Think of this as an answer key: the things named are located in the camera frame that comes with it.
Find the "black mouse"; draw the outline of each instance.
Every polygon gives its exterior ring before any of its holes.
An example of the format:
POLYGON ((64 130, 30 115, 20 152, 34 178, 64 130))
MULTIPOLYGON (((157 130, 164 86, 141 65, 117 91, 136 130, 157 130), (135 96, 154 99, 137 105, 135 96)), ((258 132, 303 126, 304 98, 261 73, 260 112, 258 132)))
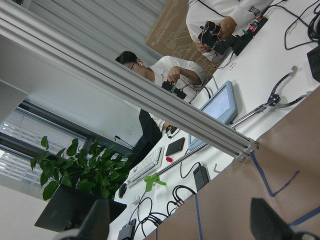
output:
POLYGON ((123 195, 125 194, 127 190, 127 184, 124 182, 121 184, 121 186, 119 187, 119 191, 118 191, 118 195, 119 198, 121 199, 123 197, 123 195))

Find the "hand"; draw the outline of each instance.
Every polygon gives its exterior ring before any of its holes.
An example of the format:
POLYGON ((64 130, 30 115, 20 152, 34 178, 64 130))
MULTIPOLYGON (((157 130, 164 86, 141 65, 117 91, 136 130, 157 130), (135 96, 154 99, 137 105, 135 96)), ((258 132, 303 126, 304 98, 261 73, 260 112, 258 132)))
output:
POLYGON ((218 34, 218 37, 222 40, 226 40, 231 34, 234 33, 237 23, 233 20, 232 17, 227 16, 225 17, 220 23, 221 31, 218 34))
POLYGON ((198 39, 197 41, 194 41, 196 49, 198 49, 199 52, 202 54, 210 52, 212 49, 208 46, 202 45, 200 40, 198 39))
POLYGON ((179 66, 173 66, 167 76, 167 79, 170 83, 176 83, 180 79, 180 67, 179 66))

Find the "green plant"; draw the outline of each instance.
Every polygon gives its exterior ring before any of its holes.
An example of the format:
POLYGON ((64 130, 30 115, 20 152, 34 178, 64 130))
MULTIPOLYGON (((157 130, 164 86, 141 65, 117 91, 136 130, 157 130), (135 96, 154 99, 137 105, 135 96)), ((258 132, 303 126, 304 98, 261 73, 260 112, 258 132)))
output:
POLYGON ((42 169, 41 186, 50 180, 43 190, 44 200, 50 199, 60 184, 113 200, 115 192, 127 179, 130 171, 131 163, 124 158, 130 157, 132 153, 119 154, 112 159, 116 153, 115 146, 99 146, 98 139, 94 140, 89 151, 81 149, 77 152, 79 143, 75 138, 67 150, 63 148, 56 155, 52 155, 48 150, 47 136, 42 138, 41 145, 45 150, 31 159, 30 165, 33 170, 38 163, 42 169))

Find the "keyboard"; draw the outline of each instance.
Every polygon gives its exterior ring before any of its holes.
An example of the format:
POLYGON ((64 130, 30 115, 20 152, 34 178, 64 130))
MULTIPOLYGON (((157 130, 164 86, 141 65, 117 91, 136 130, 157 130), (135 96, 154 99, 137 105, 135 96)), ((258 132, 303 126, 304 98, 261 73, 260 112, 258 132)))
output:
POLYGON ((131 187, 145 176, 150 175, 151 172, 161 166, 165 147, 161 146, 153 149, 151 154, 146 156, 141 162, 134 166, 126 179, 127 187, 131 187))

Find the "white desk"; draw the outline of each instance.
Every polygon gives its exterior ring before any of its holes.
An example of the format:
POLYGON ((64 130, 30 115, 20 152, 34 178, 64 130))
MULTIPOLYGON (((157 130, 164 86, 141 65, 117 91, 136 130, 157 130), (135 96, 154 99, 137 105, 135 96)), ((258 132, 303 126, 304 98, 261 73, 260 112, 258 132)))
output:
MULTIPOLYGON (((288 8, 293 13, 300 15, 302 11, 312 4, 313 0, 290 0, 282 3, 282 6, 288 8)), ((313 8, 304 15, 307 23, 310 22, 313 8)), ((273 7, 265 15, 268 22, 243 50, 239 56, 234 56, 230 64, 224 69, 219 69, 214 73, 214 79, 220 87, 225 81, 229 80, 233 83, 235 97, 238 106, 238 116, 235 120, 243 117, 245 114, 263 104, 267 101, 274 85, 287 73, 291 72, 291 67, 296 65, 298 71, 296 75, 290 79, 288 78, 280 87, 277 93, 281 96, 281 102, 287 103, 304 95, 308 91, 313 91, 319 86, 312 76, 306 53, 314 49, 317 45, 307 44, 300 46, 293 50, 285 50, 284 47, 284 33, 286 28, 295 20, 295 17, 289 15, 284 10, 273 7)), ((308 42, 307 28, 298 23, 296 28, 287 37, 289 46, 308 42)), ((207 88, 215 92, 216 85, 211 80, 207 88)), ((208 94, 204 90, 196 99, 196 107, 200 108, 208 100, 208 94)), ((275 123, 282 119, 294 107, 287 108, 267 108, 264 112, 249 119, 242 125, 236 128, 237 131, 256 140, 261 134, 269 130, 275 123)), ((169 143, 185 137, 188 139, 188 134, 180 131, 174 138, 168 139, 164 136, 157 144, 157 146, 168 146, 169 143)), ((182 157, 188 148, 187 141, 184 144, 182 152, 173 155, 173 159, 177 160, 182 157)), ((216 170, 222 171, 227 167, 233 158, 211 146, 206 146, 196 154, 190 156, 182 163, 182 174, 185 175, 195 162, 202 162, 208 169, 210 179, 214 179, 218 173, 214 172, 215 164, 216 170)), ((157 171, 168 166, 170 163, 166 162, 165 157, 162 161, 162 166, 157 171)), ((167 202, 174 200, 172 196, 172 189, 179 184, 186 185, 193 190, 196 190, 194 177, 191 173, 187 178, 181 179, 180 166, 170 169, 160 176, 161 181, 166 182, 166 186, 156 184, 152 191, 144 195, 152 199, 152 211, 167 214, 167 202)), ((125 203, 128 205, 127 209, 110 225, 110 232, 108 240, 118 239, 119 230, 129 221, 131 212, 135 209, 135 205, 131 205, 135 196, 142 196, 145 191, 145 183, 141 181, 133 187, 127 189, 122 199, 115 197, 115 201, 125 203)), ((181 189, 178 192, 182 199, 186 199, 191 193, 187 190, 181 189)), ((150 201, 146 200, 140 206, 139 216, 143 219, 149 214, 150 201)), ((145 234, 148 235, 156 227, 151 222, 146 222, 143 225, 145 234)), ((144 235, 141 227, 136 232, 135 240, 143 239, 144 235)))

